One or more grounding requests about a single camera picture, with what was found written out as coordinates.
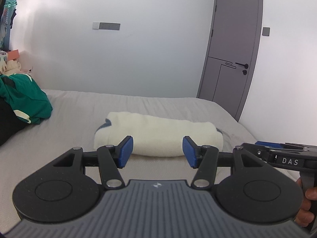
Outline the person right hand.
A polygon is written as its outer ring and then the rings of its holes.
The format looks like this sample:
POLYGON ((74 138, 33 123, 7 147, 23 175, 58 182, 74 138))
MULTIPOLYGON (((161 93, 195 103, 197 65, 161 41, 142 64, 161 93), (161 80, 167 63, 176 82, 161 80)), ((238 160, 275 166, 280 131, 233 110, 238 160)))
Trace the person right hand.
POLYGON ((295 222, 301 227, 307 227, 314 221, 314 214, 310 211, 312 201, 316 201, 316 187, 307 189, 301 204, 301 208, 296 215, 295 222))

